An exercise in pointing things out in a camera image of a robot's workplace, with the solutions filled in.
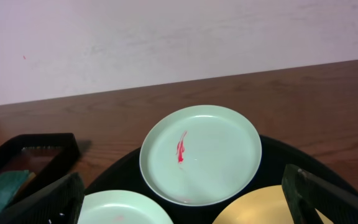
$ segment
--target wooden table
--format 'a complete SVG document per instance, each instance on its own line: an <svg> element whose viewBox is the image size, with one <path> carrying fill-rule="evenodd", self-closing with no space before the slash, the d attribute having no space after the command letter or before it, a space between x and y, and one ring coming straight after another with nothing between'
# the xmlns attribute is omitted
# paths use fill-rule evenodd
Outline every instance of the wooden table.
<svg viewBox="0 0 358 224"><path fill-rule="evenodd" d="M0 106L0 145L24 133L74 133L83 157L73 171L89 185L164 116L202 104L242 113L358 190L358 60Z"/></svg>

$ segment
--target yellow plate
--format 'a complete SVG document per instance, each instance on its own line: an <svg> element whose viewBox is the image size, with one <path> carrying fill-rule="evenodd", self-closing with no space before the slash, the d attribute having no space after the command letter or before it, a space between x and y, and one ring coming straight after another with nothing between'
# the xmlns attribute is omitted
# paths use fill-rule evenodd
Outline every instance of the yellow plate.
<svg viewBox="0 0 358 224"><path fill-rule="evenodd" d="M324 224L332 222L319 211ZM249 192L227 206L213 224L293 223L281 185Z"/></svg>

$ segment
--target black object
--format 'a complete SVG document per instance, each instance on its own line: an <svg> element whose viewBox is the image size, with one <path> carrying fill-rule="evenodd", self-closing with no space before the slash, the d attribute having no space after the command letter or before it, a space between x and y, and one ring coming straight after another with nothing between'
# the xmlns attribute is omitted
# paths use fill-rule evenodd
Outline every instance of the black object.
<svg viewBox="0 0 358 224"><path fill-rule="evenodd" d="M282 188L295 224L323 224L316 209L333 223L358 224L358 197L293 164Z"/></svg>
<svg viewBox="0 0 358 224"><path fill-rule="evenodd" d="M285 166L296 164L358 197L358 192L345 180L311 156L265 136L261 136L260 140L262 141L262 161L255 177L237 195L215 205L186 207L168 202L152 192L140 173L140 148L124 156L104 171L85 190L85 194L104 190L130 190L156 201L169 214L174 223L212 223L223 209L238 197L262 187L280 185Z"/></svg>
<svg viewBox="0 0 358 224"><path fill-rule="evenodd" d="M68 174L0 213L0 224L75 224L84 200L78 173Z"/></svg>
<svg viewBox="0 0 358 224"><path fill-rule="evenodd" d="M80 156L72 133L62 134L22 134L0 146L0 170L27 148L45 150L59 148L61 151L41 170L28 186L16 195L10 203L14 205L23 198L63 177Z"/></svg>

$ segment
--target plate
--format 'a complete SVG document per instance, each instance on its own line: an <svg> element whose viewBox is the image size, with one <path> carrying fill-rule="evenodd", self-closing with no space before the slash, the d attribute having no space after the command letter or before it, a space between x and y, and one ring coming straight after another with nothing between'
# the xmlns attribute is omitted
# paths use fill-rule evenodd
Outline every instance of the plate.
<svg viewBox="0 0 358 224"><path fill-rule="evenodd" d="M332 222L317 211L324 224ZM293 223L281 185L249 192L233 201L213 224L288 224Z"/></svg>
<svg viewBox="0 0 358 224"><path fill-rule="evenodd" d="M140 150L147 185L169 202L212 205L240 192L262 157L258 132L241 114L212 105L176 111L157 123Z"/></svg>
<svg viewBox="0 0 358 224"><path fill-rule="evenodd" d="M160 205L141 194L107 190L85 196L78 224L173 224Z"/></svg>

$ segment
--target black round mat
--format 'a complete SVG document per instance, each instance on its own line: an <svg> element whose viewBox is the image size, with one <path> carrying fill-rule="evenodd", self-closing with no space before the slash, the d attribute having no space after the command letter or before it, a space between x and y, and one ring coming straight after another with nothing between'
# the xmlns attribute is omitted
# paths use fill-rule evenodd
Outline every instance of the black round mat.
<svg viewBox="0 0 358 224"><path fill-rule="evenodd" d="M262 141L262 161L255 177L237 195L215 205L186 207L168 202L156 195L147 186L140 173L140 148L124 156L104 171L89 185L85 194L104 190L130 190L157 202L174 223L212 223L224 208L240 196L262 187L280 185L285 165L294 164L358 196L358 192L345 180L307 154L265 136L260 136L260 140Z"/></svg>

